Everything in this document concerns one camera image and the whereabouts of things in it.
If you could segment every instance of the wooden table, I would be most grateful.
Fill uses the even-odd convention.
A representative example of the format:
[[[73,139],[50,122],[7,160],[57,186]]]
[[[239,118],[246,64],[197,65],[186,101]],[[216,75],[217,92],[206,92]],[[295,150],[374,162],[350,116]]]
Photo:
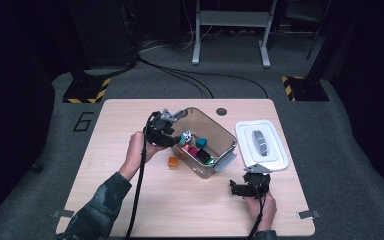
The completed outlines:
[[[149,115],[167,108],[171,113],[196,107],[225,129],[235,134],[239,121],[268,119],[276,127],[289,157],[289,166],[271,174],[270,189],[277,200],[273,229],[279,236],[310,236],[315,227],[312,219],[298,219],[296,211],[308,210],[294,162],[271,100],[266,99],[119,99],[107,100],[70,192],[66,210],[78,211],[96,189],[123,163],[130,135],[141,131]],[[216,109],[225,108],[219,116]],[[233,196],[229,180],[243,184],[244,164],[239,146],[237,157],[223,171],[201,179],[180,162],[170,170],[171,149],[159,152],[146,164],[139,206],[132,237],[244,237],[252,220],[242,197]],[[130,222],[137,177],[123,201],[111,236],[125,236]],[[62,217],[57,233],[63,232],[68,218]]]

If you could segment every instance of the sleeve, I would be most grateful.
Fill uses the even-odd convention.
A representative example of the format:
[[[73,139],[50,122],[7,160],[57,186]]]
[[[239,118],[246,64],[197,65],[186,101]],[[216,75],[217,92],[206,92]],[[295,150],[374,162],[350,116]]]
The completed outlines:
[[[118,172],[99,186],[93,198],[71,219],[57,239],[107,238],[120,213],[121,203],[132,185]]]
[[[276,231],[268,230],[255,233],[254,240],[276,240]]]

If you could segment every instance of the white shelf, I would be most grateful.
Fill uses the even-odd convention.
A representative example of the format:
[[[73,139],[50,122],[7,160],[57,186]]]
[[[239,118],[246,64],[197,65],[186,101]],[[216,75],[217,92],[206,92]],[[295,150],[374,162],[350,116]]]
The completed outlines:
[[[265,27],[268,12],[201,11],[201,25]]]

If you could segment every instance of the wrist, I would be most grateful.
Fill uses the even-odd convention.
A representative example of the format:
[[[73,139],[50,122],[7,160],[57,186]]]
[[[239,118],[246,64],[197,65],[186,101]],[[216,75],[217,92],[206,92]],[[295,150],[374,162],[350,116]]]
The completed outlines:
[[[257,228],[257,231],[270,231],[270,230],[271,230],[271,226],[264,223],[260,223]]]
[[[125,161],[124,164],[120,167],[118,172],[121,176],[123,176],[127,181],[132,180],[135,176],[136,172],[139,170],[139,166],[134,166],[133,164],[129,164],[129,161]]]

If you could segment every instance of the gray carpet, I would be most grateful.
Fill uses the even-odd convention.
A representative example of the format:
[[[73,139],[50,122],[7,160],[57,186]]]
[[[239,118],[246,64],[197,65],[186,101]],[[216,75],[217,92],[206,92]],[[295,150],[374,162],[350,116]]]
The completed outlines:
[[[214,39],[202,45],[201,62],[192,66],[193,47],[161,47],[140,56],[154,64],[202,73],[220,73],[258,82],[275,103],[310,209],[316,233],[308,239],[384,239],[384,179],[354,141],[347,113],[328,81],[322,80],[329,102],[290,102],[281,76],[305,76],[312,58],[305,56],[311,41],[282,35],[269,52],[272,67],[263,69],[259,37]],[[112,70],[92,70],[93,74]],[[204,83],[215,98],[265,98],[255,84],[229,77],[191,75]],[[0,239],[52,239],[102,104],[113,98],[201,98],[199,90],[143,63],[112,78],[100,103],[62,103],[71,82],[63,74],[54,80],[55,109],[48,141],[38,163],[40,174],[27,172],[0,207]],[[73,132],[82,112],[91,125]]]

